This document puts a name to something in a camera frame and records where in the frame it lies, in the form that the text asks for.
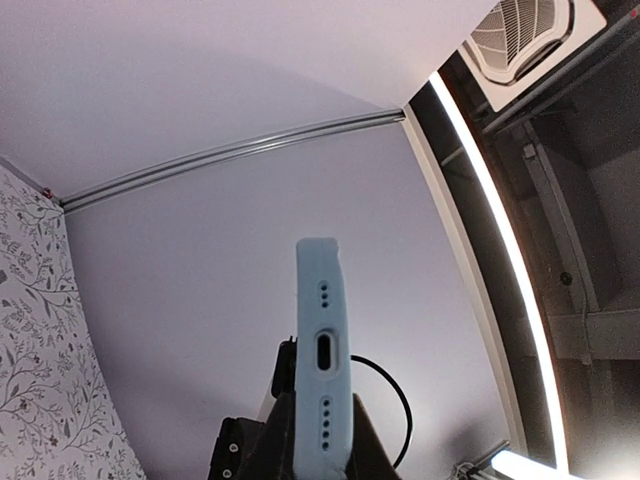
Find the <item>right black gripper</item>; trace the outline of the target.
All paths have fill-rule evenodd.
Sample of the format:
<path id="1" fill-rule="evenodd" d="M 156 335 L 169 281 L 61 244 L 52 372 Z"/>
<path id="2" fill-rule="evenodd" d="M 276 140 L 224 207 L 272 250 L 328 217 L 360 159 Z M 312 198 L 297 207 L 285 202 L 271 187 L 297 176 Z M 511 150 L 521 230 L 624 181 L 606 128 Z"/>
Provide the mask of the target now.
<path id="1" fill-rule="evenodd" d="M 292 393 L 295 383 L 297 345 L 290 337 L 280 343 L 272 380 L 259 419 L 244 417 L 223 420 L 211 457 L 208 480 L 236 479 L 241 462 L 253 451 L 266 420 L 283 393 Z"/>

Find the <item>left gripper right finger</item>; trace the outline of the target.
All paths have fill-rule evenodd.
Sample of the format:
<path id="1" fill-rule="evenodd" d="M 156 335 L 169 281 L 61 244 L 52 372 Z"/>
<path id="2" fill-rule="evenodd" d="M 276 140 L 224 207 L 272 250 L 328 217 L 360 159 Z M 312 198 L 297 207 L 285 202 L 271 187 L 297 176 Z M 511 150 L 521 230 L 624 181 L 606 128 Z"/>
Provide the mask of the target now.
<path id="1" fill-rule="evenodd" d="M 347 465 L 348 480 L 399 480 L 361 398 L 353 394 L 354 433 L 351 457 Z"/>

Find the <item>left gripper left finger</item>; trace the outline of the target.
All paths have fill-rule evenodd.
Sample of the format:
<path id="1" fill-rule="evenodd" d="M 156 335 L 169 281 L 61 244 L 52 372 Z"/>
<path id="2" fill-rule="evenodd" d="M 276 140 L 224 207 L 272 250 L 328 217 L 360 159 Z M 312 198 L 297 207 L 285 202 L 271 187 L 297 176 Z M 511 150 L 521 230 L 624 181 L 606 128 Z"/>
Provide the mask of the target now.
<path id="1" fill-rule="evenodd" d="M 294 393 L 279 396 L 253 451 L 241 462 L 237 479 L 295 479 L 295 407 Z"/>

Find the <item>phone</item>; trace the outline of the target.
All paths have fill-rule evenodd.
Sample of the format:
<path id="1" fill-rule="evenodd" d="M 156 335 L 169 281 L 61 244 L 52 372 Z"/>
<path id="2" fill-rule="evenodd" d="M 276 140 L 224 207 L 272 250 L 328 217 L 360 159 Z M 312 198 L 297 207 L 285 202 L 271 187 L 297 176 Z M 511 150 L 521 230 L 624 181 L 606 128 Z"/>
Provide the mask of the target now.
<path id="1" fill-rule="evenodd" d="M 353 399 L 338 242 L 299 240 L 296 265 L 293 471 L 297 479 L 345 479 L 353 443 Z"/>

